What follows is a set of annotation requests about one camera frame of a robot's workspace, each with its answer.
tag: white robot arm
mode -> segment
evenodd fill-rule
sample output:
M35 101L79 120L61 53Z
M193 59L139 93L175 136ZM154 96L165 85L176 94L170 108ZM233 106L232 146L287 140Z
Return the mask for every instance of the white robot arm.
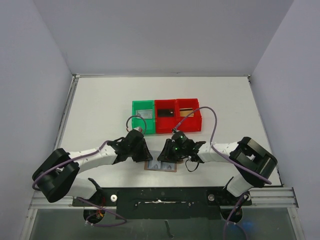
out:
M126 137L106 141L99 148L65 152L56 149L32 176L32 187L41 190L49 202L64 196L90 199L99 188L93 179L76 178L77 174L102 165L113 165L132 157L135 162L152 160L141 128L131 130ZM274 170L277 160L249 137L240 142L210 144L194 142L182 131L167 139L158 161L176 163L189 158L192 162L233 163L239 174L233 177L226 190L239 197L252 187L262 188Z
M278 163L272 154L250 137L244 137L239 142L211 144L194 142L182 131L176 131L171 139L166 140L158 160L177 163L185 158L198 164L234 164L239 174L228 182L226 189L235 197L253 187L262 188L265 184L271 184L268 178Z
M153 159L141 131L137 127L126 137L105 141L99 148L85 151L56 149L32 175L32 188L42 191L50 203L64 196L90 199L99 186L93 179L76 178L77 174L102 165L117 164L129 157L134 162Z

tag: green plastic bin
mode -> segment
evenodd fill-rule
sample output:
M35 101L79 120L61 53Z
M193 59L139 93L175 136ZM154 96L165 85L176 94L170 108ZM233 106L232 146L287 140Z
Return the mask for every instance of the green plastic bin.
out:
M155 101L132 101L132 115L140 114L145 118L146 121L146 132L145 134L156 133L156 117L155 117ZM132 118L132 128L142 127L145 129L144 121L141 118Z

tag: white table surface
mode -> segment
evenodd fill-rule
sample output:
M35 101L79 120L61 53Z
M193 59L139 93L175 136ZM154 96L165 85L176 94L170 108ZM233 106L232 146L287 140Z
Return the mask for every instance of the white table surface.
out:
M253 94L246 77L97 77L80 78L67 119L61 147L67 152L100 146L105 140L125 137L125 122L132 101L198 98L200 106L212 107L218 117L214 142L229 143L248 136L270 150ZM204 109L202 132L187 133L194 141L209 141L213 114ZM160 152L171 134L147 135L150 151ZM196 163L189 162L192 169ZM94 178L101 187L217 187L237 175L229 163L200 164L188 172L178 164L177 172L144 170L144 163L131 158L115 165L100 166L78 175ZM281 181L275 169L272 186Z

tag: red box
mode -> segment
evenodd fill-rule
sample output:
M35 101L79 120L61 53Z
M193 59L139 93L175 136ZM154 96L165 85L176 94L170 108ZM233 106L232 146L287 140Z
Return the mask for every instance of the red box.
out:
M192 109L196 110L199 108L199 102L197 98L186 98L177 99L177 124L184 119L181 116L180 109ZM178 127L178 130L183 132L199 132L202 128L202 117L200 111L196 111L193 116L189 116L184 122Z
M154 100L155 132L157 134L170 134L177 125L179 110L175 99Z

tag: gray wall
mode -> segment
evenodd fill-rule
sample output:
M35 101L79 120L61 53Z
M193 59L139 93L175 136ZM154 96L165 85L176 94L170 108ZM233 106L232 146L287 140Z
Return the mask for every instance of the gray wall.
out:
M19 238L71 73L32 0L0 1L0 239Z
M293 0L34 0L74 74L251 74Z
M307 240L320 238L320 1L295 0L252 74L279 171Z

